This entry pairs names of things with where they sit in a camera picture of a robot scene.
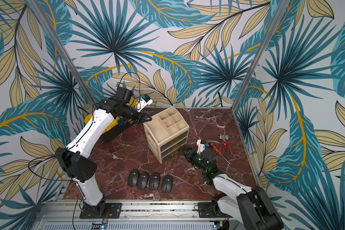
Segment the clear top drawer gold handle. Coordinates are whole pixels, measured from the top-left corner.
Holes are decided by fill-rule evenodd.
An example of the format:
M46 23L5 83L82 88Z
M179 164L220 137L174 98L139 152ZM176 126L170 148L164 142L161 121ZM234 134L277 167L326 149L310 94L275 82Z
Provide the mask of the clear top drawer gold handle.
M182 133L181 135L179 135L178 137L173 138L172 140L168 141L166 144L161 146L161 149L166 149L173 144L176 144L182 140L185 140L187 138L187 136L188 136L188 131L186 131L186 132Z

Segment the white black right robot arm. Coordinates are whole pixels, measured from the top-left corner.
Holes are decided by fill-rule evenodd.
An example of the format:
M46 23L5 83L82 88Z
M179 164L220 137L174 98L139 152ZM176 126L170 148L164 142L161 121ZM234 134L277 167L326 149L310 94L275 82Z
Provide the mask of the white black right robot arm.
M193 148L183 148L183 154L196 169L202 170L204 181L221 192L211 201L215 215L228 215L247 230L284 229L284 222L265 190L231 179L218 168L214 150L206 148L198 153Z

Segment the yellow black toolbox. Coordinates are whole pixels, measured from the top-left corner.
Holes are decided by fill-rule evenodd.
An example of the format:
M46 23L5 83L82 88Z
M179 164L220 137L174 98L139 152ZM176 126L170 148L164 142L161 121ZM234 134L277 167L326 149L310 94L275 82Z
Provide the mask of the yellow black toolbox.
M92 145L107 132L110 132L112 138L122 132L122 126L129 126L130 122L125 117L119 117L115 114L115 107L121 104L111 98L102 99L96 106L95 110L85 119L86 126L77 137L77 142L85 145Z

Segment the black computer mouse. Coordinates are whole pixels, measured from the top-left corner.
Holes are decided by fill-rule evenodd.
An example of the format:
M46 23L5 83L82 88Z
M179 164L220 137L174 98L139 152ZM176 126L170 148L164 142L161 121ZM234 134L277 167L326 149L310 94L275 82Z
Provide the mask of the black computer mouse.
M130 186L130 187L136 186L137 182L138 182L139 175L140 175L140 172L138 169L131 170L129 175L128 175L128 180L127 180L128 186Z
M140 190L144 190L149 181L149 177L150 175L148 172L142 172L138 177L136 187Z
M163 193L170 193L173 185L173 177L171 175L166 175L163 178L161 190Z
M157 190L161 179L160 174L156 172L152 173L149 179L149 189L152 191Z

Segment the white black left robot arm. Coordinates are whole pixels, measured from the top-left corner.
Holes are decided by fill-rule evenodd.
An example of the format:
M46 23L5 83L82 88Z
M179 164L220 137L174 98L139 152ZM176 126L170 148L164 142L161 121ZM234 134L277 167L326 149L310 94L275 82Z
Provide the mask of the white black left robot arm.
M56 150L56 158L61 168L78 185L87 206L97 208L101 206L104 198L95 178L97 166L89 159L96 142L117 118L132 120L136 124L151 121L152 118L145 118L143 109L152 102L146 94L140 97L135 107L116 97L102 99L78 136L65 148Z

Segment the clear drawer gold handle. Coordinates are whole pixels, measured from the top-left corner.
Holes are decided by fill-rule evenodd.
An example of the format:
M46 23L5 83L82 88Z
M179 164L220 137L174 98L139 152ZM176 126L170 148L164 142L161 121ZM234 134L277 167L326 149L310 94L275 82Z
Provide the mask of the clear drawer gold handle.
M168 141L166 144L161 146L161 149L166 149L173 144L176 144L182 140L185 140L187 138L187 136L188 136L188 131L186 131L186 132L182 133L181 135L179 135L178 137L173 138L172 140Z
M168 160L172 159L175 156L183 154L185 147L186 146L183 145L182 147L179 147L175 150L167 150L167 151L163 152L162 153L162 163L167 162Z
M180 147L186 145L187 138L184 138L176 143L168 143L162 146L161 148L161 157L164 158L168 154L173 153L174 151L178 150Z

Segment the clear bottom drawer gold handle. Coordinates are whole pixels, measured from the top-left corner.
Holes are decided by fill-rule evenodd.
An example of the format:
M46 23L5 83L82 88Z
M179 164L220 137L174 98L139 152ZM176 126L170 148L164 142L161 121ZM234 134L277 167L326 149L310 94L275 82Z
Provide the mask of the clear bottom drawer gold handle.
M162 153L162 163L167 162L168 160L172 159L175 156L183 154L185 147L186 146L183 145L182 147L179 147L175 150L167 150L167 151L163 152Z

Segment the beige drawer organizer cabinet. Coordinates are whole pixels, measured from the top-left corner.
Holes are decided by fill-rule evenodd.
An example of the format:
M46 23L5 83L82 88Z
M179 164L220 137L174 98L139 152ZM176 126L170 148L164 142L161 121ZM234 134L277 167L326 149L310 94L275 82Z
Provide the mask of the beige drawer organizer cabinet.
M189 125L173 106L152 116L152 121L146 122L143 125L147 144L161 164L161 146L182 133L189 132Z

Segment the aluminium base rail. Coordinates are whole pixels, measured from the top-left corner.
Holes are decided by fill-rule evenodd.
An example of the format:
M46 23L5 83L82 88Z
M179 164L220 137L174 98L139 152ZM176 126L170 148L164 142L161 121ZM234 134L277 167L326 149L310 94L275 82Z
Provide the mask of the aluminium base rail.
M214 216L206 200L108 200L107 217L81 218L74 200L45 204L32 230L244 230L237 219Z

